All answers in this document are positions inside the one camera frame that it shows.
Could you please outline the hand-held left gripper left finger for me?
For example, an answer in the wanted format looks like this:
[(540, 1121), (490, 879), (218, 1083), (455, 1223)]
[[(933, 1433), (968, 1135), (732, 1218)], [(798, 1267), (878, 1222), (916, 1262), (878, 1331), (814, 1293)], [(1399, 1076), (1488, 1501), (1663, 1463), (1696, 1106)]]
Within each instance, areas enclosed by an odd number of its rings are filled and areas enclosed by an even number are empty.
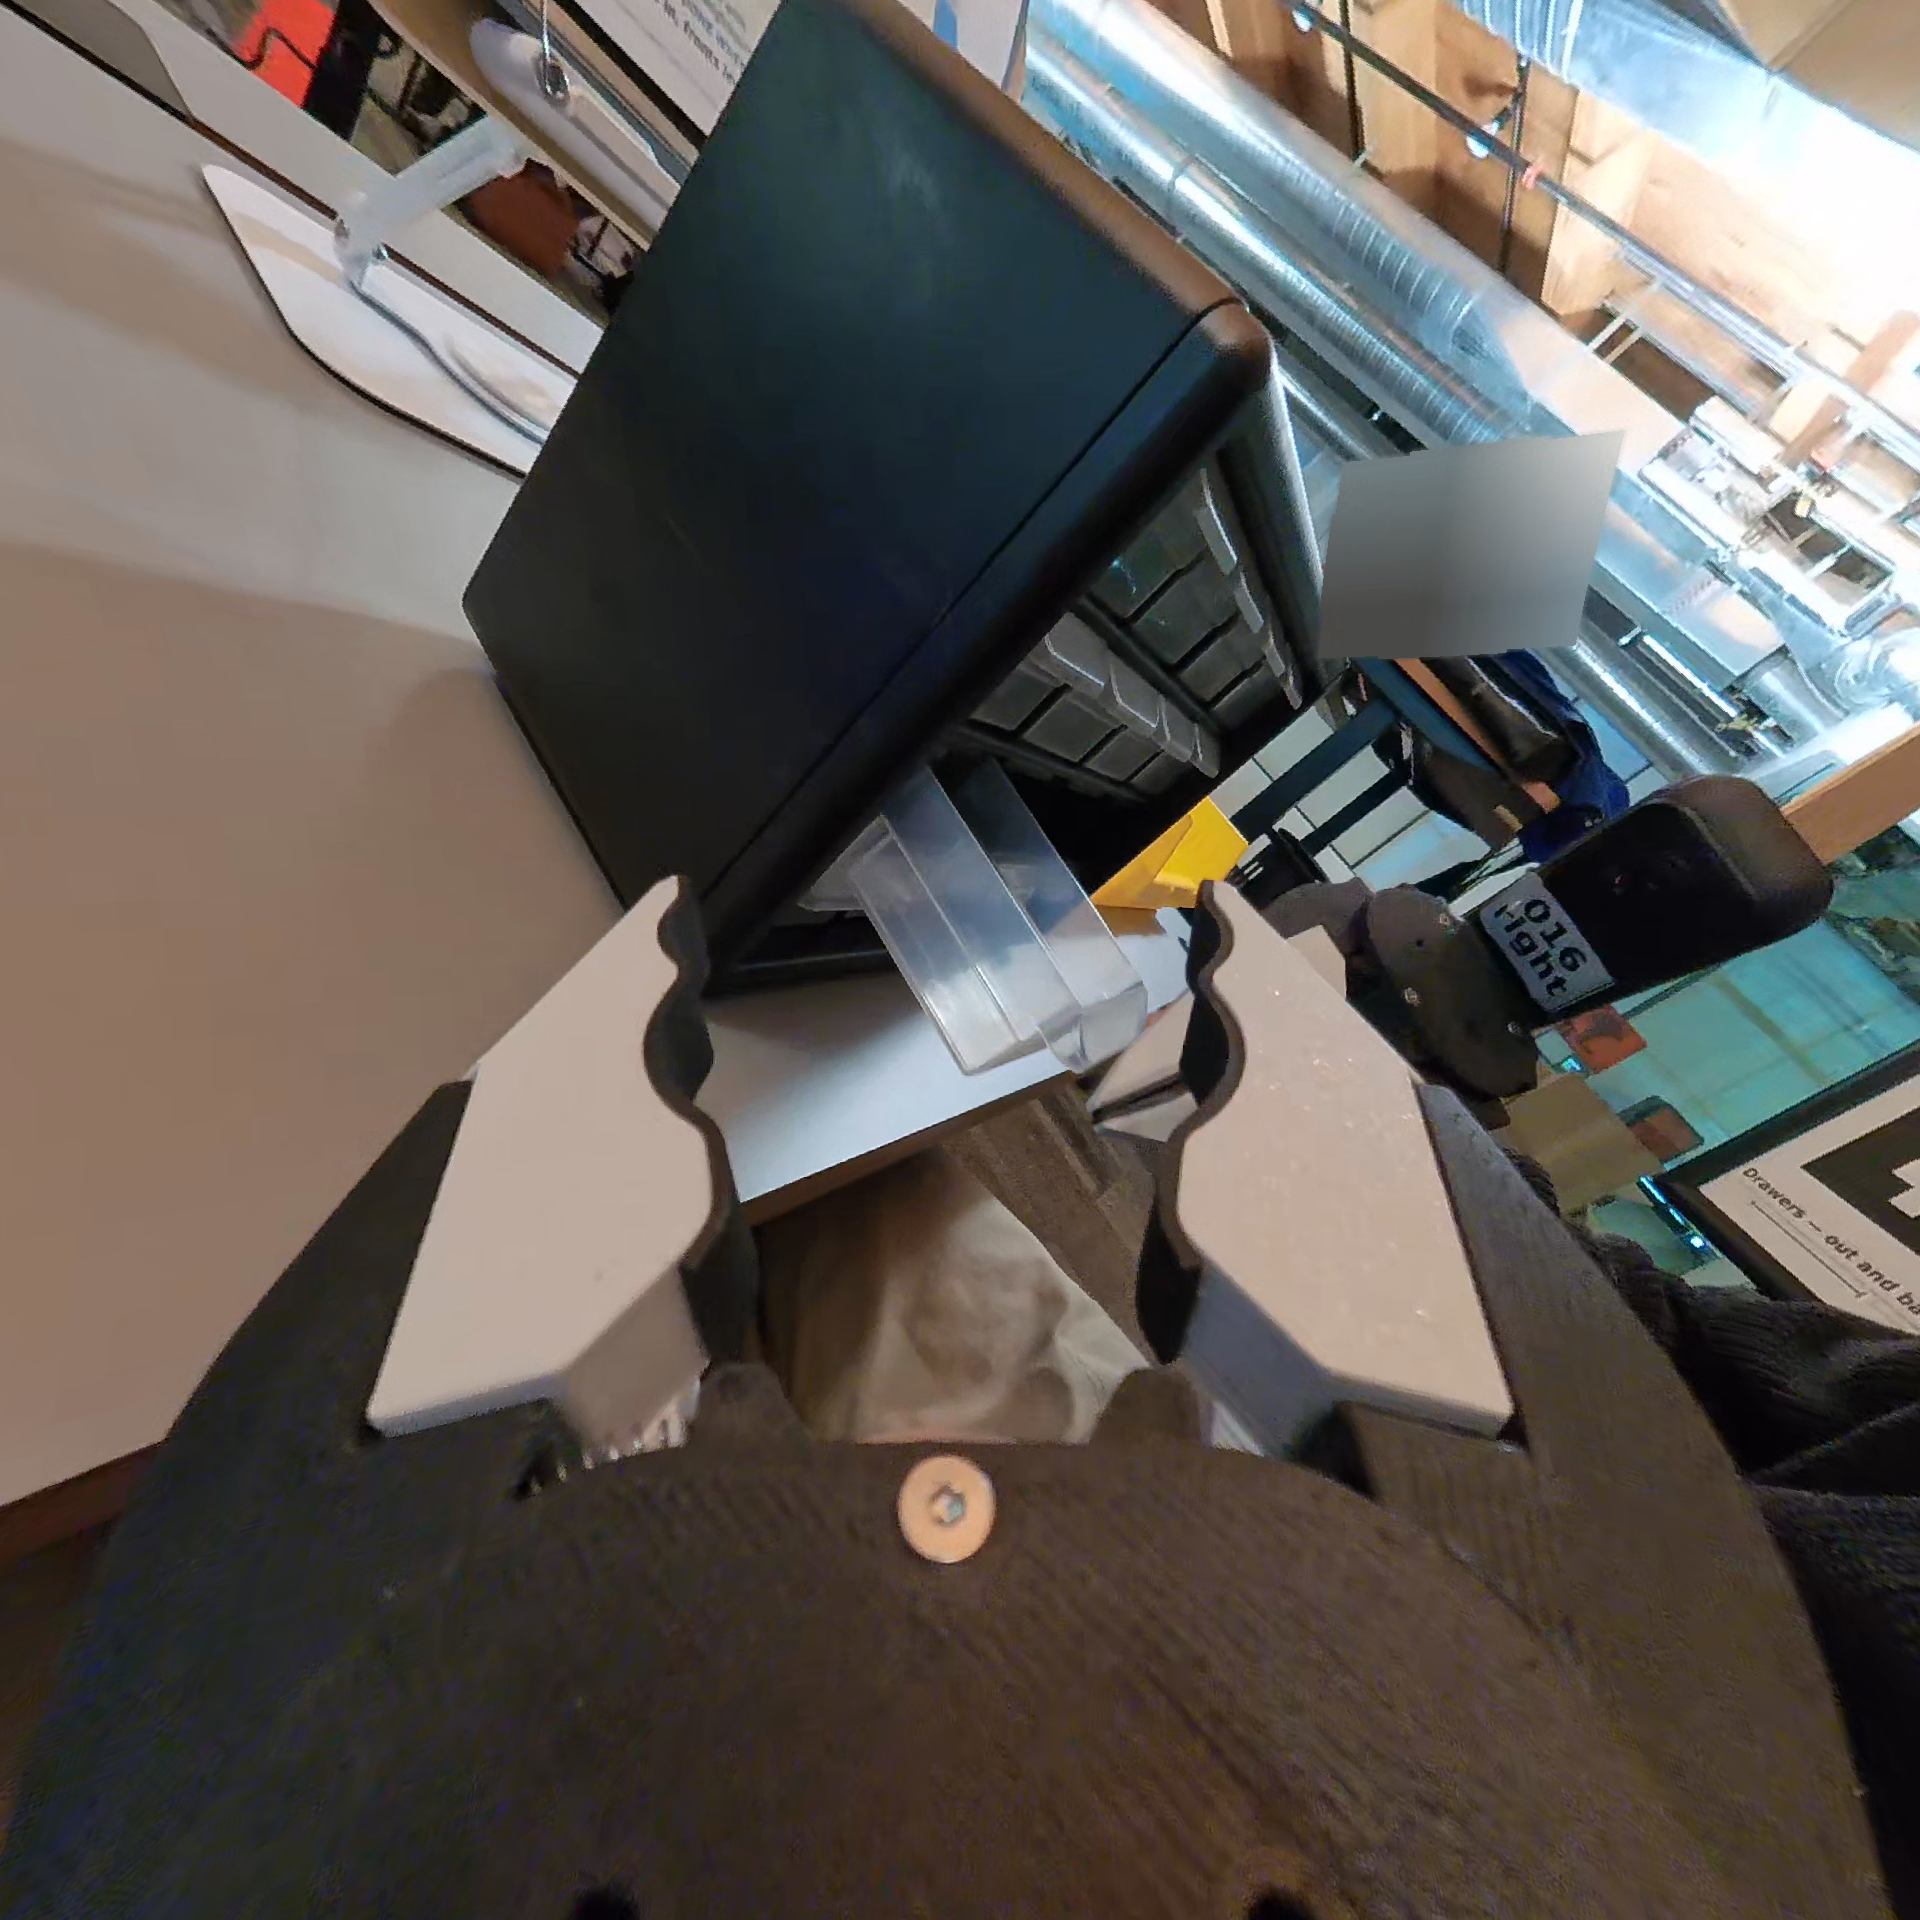
[(466, 1079), (367, 1419), (550, 1402), (590, 1454), (674, 1445), (739, 1344), (739, 1198), (688, 879), (656, 882)]

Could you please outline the clear plastic drawer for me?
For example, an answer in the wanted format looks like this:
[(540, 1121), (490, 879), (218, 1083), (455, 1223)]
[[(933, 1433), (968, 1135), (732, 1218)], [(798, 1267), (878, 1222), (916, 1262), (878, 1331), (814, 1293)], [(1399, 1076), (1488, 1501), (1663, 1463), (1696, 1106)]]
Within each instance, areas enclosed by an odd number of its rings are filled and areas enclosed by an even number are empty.
[(1091, 1074), (1145, 1031), (1137, 966), (991, 759), (916, 770), (801, 907), (877, 927), (961, 1074)]

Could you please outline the black drawer cabinet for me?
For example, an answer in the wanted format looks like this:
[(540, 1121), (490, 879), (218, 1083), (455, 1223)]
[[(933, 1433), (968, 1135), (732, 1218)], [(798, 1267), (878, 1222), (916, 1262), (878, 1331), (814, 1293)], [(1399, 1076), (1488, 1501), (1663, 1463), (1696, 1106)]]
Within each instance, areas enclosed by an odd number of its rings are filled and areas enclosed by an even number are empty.
[(1100, 885), (1215, 788), (1083, 792), (954, 727), (1216, 460), (1303, 658), (1252, 306), (900, 5), (783, 5), (466, 590), (619, 907), (709, 998), (891, 973), (805, 893), (995, 761)]

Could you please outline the person's right forearm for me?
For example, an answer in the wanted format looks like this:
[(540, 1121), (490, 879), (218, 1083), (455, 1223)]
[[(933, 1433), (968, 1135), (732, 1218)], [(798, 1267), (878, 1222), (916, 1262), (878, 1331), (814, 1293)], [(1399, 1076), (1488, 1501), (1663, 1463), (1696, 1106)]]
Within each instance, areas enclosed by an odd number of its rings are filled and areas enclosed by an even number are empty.
[(1692, 1287), (1646, 1249), (1568, 1223), (1663, 1344), (1742, 1475), (1918, 1506), (1918, 1339), (1824, 1305)]

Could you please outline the grey desk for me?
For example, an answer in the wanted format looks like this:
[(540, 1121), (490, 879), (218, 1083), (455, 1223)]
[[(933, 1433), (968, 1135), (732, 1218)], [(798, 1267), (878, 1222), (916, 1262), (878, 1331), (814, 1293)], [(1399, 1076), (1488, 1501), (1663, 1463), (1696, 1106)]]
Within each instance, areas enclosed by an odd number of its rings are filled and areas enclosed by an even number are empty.
[(613, 922), (462, 617), (513, 480), (291, 339), (214, 164), (3, 10), (3, 1502)]

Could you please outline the white desk stand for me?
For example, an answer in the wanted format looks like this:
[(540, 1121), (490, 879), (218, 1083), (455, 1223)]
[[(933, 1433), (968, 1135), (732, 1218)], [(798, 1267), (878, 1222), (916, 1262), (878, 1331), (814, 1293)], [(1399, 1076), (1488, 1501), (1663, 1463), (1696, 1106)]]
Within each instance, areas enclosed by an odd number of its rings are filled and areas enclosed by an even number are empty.
[(230, 167), (208, 167), (205, 185), (281, 326), (323, 373), (430, 439), (528, 475), (599, 326), (562, 312), (562, 344), (540, 344), (396, 251), (416, 229), (445, 229), (462, 192), (511, 184), (507, 167), (524, 160), (521, 139), (483, 118), (339, 215)]

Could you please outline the yellow plastic bin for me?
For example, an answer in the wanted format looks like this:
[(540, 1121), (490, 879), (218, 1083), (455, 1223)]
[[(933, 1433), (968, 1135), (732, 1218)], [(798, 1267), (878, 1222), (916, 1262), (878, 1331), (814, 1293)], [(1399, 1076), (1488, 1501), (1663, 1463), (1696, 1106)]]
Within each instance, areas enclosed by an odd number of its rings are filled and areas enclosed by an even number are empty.
[(1092, 893), (1092, 907), (1110, 923), (1149, 922), (1162, 910), (1192, 910), (1206, 882), (1232, 879), (1249, 846), (1252, 843), (1215, 801), (1200, 801), (1118, 869)]

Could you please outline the blue jacket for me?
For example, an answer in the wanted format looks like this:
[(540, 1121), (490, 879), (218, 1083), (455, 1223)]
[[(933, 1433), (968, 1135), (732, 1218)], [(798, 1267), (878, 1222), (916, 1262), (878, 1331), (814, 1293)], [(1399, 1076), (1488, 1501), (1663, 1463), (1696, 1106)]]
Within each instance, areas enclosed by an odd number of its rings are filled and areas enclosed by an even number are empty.
[(1548, 861), (1589, 830), (1631, 808), (1624, 781), (1602, 759), (1599, 739), (1579, 704), (1534, 652), (1492, 657), (1492, 667), (1545, 732), (1545, 744), (1524, 747), (1524, 783), (1556, 792), (1556, 808), (1522, 830), (1526, 861)]

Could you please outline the person's beige trousers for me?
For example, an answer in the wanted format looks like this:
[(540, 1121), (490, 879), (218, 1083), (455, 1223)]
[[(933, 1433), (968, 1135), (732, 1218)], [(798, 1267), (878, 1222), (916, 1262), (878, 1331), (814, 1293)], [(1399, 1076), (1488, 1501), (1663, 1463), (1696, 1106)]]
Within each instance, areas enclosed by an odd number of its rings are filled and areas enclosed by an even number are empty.
[(754, 1230), (759, 1356), (823, 1441), (1078, 1445), (1137, 1344), (946, 1147)]

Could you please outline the set of clear cabinet drawers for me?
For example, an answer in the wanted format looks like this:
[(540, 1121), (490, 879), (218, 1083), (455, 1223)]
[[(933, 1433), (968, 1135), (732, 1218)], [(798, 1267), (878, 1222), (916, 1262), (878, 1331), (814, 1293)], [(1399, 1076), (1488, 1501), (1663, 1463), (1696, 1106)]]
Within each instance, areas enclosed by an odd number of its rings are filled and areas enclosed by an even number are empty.
[(1083, 792), (1215, 788), (1310, 704), (1216, 460), (1107, 562), (954, 727)]

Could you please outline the framed instruction sign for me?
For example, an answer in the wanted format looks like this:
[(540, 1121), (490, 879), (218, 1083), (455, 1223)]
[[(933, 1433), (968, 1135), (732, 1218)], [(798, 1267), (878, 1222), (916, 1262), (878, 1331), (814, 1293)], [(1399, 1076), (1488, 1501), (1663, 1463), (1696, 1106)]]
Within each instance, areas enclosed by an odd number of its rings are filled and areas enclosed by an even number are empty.
[(1654, 1189), (1762, 1293), (1918, 1333), (1918, 1045), (1692, 1156)]

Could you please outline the person's black sweater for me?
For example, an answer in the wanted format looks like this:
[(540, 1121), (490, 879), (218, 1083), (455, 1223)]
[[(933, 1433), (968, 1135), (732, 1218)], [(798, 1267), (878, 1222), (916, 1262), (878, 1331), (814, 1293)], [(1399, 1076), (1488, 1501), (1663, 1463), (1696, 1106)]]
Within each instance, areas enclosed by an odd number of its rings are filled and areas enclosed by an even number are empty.
[(1760, 1488), (1832, 1669), (1897, 1916), (1918, 1916), (1918, 1501)]

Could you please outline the instruction poster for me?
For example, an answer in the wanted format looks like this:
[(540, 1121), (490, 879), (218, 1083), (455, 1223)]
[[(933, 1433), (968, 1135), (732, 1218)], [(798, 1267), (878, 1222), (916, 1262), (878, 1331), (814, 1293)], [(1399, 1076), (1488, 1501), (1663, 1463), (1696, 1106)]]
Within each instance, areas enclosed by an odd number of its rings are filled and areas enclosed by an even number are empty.
[(778, 5), (584, 5), (701, 135), (724, 113)]

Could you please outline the wooden post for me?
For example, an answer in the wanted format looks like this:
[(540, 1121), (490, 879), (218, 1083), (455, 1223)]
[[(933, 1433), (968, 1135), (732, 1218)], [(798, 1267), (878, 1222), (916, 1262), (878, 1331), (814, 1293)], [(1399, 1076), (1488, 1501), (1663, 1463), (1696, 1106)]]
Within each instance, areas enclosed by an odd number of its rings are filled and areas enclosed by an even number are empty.
[(1918, 727), (1783, 804), (1786, 824), (1835, 867), (1918, 814)]

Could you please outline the silver ventilation duct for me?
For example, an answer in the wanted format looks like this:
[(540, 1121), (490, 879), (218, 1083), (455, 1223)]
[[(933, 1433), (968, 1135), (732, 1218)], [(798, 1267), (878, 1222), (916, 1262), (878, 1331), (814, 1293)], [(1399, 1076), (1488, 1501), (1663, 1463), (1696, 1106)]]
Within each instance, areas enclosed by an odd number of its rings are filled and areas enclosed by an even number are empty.
[(1840, 722), (1664, 493), (1684, 421), (1153, 5), (1036, 5), (1029, 99), (1421, 445), (1617, 435), (1596, 590), (1789, 742)]

